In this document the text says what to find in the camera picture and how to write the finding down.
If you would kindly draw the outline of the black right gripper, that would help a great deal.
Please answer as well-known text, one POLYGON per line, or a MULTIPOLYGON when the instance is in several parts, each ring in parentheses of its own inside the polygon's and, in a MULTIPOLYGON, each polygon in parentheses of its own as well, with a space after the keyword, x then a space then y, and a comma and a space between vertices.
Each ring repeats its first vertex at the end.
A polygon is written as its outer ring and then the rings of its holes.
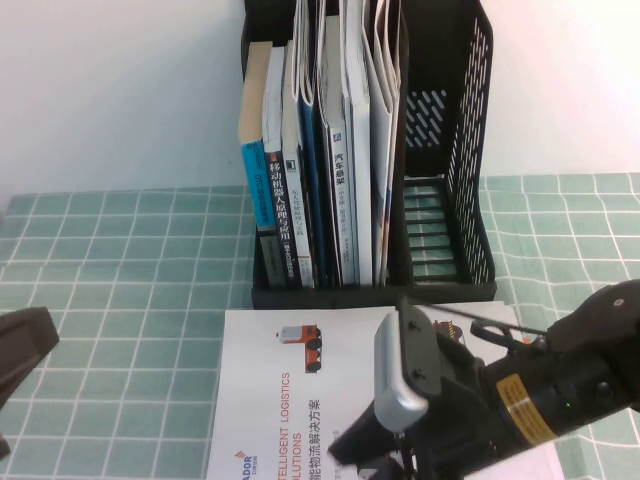
POLYGON ((402 433, 382 426, 369 406, 328 448, 341 466, 366 479, 462 479, 520 453, 483 380, 484 366, 456 369, 426 414, 402 433))

